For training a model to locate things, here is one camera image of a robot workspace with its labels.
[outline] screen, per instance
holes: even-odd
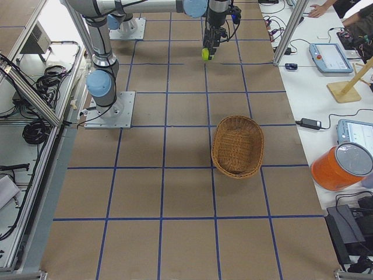
[[[348,122],[350,141],[365,147],[373,155],[373,126]]]
[[[347,69],[347,65],[335,45],[316,45],[327,69]]]

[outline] blue joint cap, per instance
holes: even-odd
[[[184,12],[192,18],[200,18],[207,10],[207,0],[184,0]]]
[[[86,79],[88,91],[93,97],[107,95],[111,89],[111,84],[110,75],[102,70],[92,72]]]
[[[117,30],[121,26],[121,23],[113,15],[107,16],[107,25],[110,30]]]

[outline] metal bracket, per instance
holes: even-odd
[[[134,41],[134,40],[143,40],[144,39],[144,33],[145,33],[145,23],[146,19],[135,19],[137,22],[137,30],[130,34],[129,36],[126,36],[122,34],[118,30],[110,30],[110,40],[113,41]]]
[[[85,123],[85,128],[87,129],[109,129],[109,128],[131,128],[133,105],[135,103],[135,92],[119,92],[118,100],[124,105],[124,109],[121,114],[110,117],[103,118],[98,116],[96,110],[89,111],[87,115],[87,120],[91,120]],[[91,100],[91,107],[96,106],[96,102]]]
[[[334,273],[336,280],[372,280],[372,274],[362,274],[344,271],[335,271]]]

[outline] orange container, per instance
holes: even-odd
[[[373,158],[362,146],[344,142],[313,162],[315,181],[330,191],[339,191],[361,181],[373,171]]]

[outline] wooden stand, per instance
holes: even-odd
[[[327,87],[338,103],[354,102],[361,100],[361,96],[357,93],[354,85],[358,81],[362,81],[362,77],[368,70],[373,67],[373,58],[369,59],[363,68],[356,73],[355,77],[349,82],[328,83]]]

